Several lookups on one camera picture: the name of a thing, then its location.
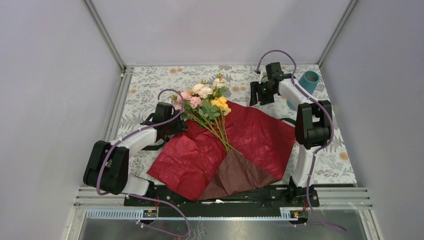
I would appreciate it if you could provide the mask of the flower bouquet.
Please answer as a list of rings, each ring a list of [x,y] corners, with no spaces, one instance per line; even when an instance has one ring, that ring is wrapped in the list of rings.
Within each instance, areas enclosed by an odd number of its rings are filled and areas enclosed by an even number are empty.
[[[227,153],[233,150],[240,154],[230,143],[226,129],[226,120],[232,112],[225,96],[228,92],[228,81],[218,73],[210,83],[202,79],[189,90],[178,91],[172,95],[171,103],[184,119],[197,123],[214,141],[219,141]]]

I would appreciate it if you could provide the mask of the red and brown wrapping paper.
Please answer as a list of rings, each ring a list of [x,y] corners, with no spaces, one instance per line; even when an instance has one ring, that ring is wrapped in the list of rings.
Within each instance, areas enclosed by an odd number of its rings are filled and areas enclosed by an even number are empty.
[[[295,143],[293,126],[259,109],[229,103],[225,130],[232,146],[188,120],[187,131],[165,145],[147,171],[184,198],[231,196],[283,179]]]

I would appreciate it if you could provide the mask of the black gold-lettered ribbon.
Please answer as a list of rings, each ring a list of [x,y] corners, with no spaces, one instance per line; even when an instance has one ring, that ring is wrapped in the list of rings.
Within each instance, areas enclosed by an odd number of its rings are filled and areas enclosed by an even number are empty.
[[[285,122],[286,124],[289,124],[293,127],[296,126],[296,121],[294,119],[284,117],[284,118],[280,118],[279,120],[282,121],[282,122]],[[166,137],[165,139],[160,139],[160,143],[148,145],[148,146],[144,147],[142,150],[143,151],[158,151],[160,148],[162,148],[169,141],[170,141],[170,138]]]

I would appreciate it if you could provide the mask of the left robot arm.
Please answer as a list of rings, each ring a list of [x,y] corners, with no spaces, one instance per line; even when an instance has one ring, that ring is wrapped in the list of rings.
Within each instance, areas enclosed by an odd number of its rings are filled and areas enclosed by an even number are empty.
[[[96,188],[99,195],[133,194],[142,205],[152,204],[155,192],[149,188],[148,180],[130,173],[130,158],[140,151],[158,151],[172,136],[188,130],[181,113],[170,103],[159,102],[154,113],[133,132],[111,142],[97,141],[83,183]]]

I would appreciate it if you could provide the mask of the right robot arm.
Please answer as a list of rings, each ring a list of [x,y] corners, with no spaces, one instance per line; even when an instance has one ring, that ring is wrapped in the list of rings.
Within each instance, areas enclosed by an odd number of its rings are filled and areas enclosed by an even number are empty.
[[[250,83],[250,106],[273,103],[275,95],[281,95],[296,110],[295,139],[299,144],[298,160],[290,180],[296,187],[287,191],[287,201],[293,206],[301,205],[307,194],[315,168],[318,150],[325,148],[333,139],[334,124],[332,104],[317,100],[298,81],[293,73],[284,73],[279,62],[255,70],[257,81]]]

